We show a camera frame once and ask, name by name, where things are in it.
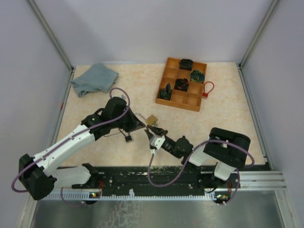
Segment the gray wall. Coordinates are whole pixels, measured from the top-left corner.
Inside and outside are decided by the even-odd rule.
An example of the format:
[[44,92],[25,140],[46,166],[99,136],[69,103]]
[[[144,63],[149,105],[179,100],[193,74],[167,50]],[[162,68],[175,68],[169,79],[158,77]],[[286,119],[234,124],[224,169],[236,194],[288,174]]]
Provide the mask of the gray wall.
[[10,189],[19,158],[47,146],[69,71],[25,0],[1,5],[0,31],[0,227],[12,228],[26,198]]
[[245,73],[275,168],[304,226],[304,1],[281,1]]
[[271,0],[36,0],[73,65],[237,61]]

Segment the blue cloth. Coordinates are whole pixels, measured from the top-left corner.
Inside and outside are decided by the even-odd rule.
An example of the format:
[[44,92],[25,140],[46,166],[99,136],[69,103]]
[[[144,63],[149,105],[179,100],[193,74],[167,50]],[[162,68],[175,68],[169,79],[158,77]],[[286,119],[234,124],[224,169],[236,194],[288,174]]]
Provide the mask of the blue cloth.
[[83,97],[89,92],[102,91],[107,93],[117,77],[117,72],[107,68],[102,63],[95,63],[80,77],[73,79],[71,85],[79,97]]

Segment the table surface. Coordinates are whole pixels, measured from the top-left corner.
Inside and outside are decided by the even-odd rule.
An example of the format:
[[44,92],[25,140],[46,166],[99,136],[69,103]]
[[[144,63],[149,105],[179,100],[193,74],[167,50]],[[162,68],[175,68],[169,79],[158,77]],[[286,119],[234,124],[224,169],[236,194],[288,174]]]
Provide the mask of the table surface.
[[[81,76],[89,67],[77,66],[74,78]],[[155,103],[165,64],[121,64],[107,67],[119,73],[114,86],[128,93],[132,111],[141,113],[146,118],[152,114],[156,116],[158,126],[167,129],[168,136],[173,140],[185,135],[196,146],[208,138],[212,127],[223,128],[247,135],[251,139],[249,152],[256,164],[265,164],[236,63],[208,63],[206,81],[212,81],[215,88],[207,100],[202,99],[200,112]],[[113,91],[113,95],[120,94],[120,91]],[[103,92],[89,93],[79,98],[71,87],[58,139],[71,133],[86,116],[104,107],[108,99],[109,94]],[[117,132],[117,129],[113,129],[110,134]],[[131,136],[131,143],[126,143],[122,134],[102,137],[71,156],[62,166],[82,163],[93,166],[147,166],[151,152],[146,133],[140,129],[131,133]],[[159,150],[153,165],[180,165],[180,162],[164,150]],[[214,164],[215,161],[210,160],[205,165]]]

